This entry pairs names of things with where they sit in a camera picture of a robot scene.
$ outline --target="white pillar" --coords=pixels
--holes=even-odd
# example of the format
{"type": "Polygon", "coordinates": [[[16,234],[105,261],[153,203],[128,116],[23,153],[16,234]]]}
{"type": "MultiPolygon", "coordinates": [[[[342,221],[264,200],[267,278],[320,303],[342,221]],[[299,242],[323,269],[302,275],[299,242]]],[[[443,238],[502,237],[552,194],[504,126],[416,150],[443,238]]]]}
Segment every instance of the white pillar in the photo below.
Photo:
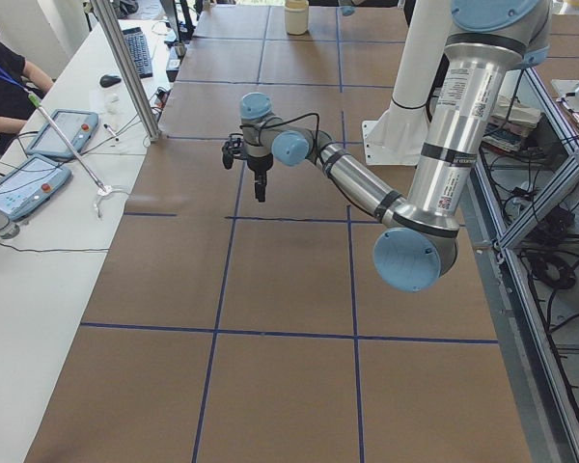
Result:
{"type": "Polygon", "coordinates": [[[364,121],[362,125],[367,164],[418,163],[428,130],[422,106],[429,97],[451,27],[450,0],[416,1],[390,107],[378,121],[364,121]]]}

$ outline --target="white wall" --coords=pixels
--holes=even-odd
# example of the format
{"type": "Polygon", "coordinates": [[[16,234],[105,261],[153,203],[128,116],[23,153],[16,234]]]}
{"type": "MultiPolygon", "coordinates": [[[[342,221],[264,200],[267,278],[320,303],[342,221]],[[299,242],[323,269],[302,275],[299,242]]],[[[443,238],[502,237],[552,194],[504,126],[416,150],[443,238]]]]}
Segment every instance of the white wall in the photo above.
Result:
{"type": "Polygon", "coordinates": [[[88,37],[82,0],[0,0],[0,40],[58,77],[88,37]]]}

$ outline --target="tablet screen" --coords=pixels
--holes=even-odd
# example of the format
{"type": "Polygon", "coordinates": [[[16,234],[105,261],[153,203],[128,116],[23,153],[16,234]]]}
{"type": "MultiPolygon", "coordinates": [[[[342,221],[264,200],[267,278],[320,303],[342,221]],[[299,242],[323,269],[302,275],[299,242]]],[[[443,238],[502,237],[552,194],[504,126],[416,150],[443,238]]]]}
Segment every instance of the tablet screen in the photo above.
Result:
{"type": "Polygon", "coordinates": [[[0,210],[11,214],[60,173],[60,168],[35,158],[0,184],[0,210]]]}
{"type": "MultiPolygon", "coordinates": [[[[83,113],[59,112],[54,117],[54,122],[60,127],[66,137],[73,141],[87,118],[88,115],[83,113]]],[[[67,152],[69,148],[60,139],[56,131],[48,127],[34,145],[34,150],[38,152],[67,152]]]]}

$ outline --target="computer mouse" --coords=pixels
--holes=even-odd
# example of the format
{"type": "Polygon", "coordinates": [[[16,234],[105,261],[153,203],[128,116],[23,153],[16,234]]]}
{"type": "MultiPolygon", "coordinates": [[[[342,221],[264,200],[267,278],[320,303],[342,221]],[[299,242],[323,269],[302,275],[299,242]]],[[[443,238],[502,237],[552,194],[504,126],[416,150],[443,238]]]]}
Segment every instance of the computer mouse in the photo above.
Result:
{"type": "Polygon", "coordinates": [[[105,74],[98,81],[98,85],[100,85],[101,87],[106,89],[107,87],[111,87],[112,85],[116,85],[122,81],[123,81],[123,79],[121,79],[117,75],[105,74]]]}

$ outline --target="black shirt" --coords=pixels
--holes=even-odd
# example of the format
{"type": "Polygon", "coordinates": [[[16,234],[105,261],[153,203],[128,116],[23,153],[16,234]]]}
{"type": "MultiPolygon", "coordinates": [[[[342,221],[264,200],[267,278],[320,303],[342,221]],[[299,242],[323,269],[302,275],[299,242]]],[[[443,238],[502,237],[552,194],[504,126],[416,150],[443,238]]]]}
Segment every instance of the black shirt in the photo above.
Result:
{"type": "MultiPolygon", "coordinates": [[[[26,59],[23,56],[12,52],[0,42],[0,68],[22,85],[21,75],[25,65],[26,59]]],[[[34,111],[34,105],[21,88],[0,79],[0,116],[27,120],[34,111]]],[[[13,134],[0,133],[0,152],[6,150],[13,137],[13,134]]]]}

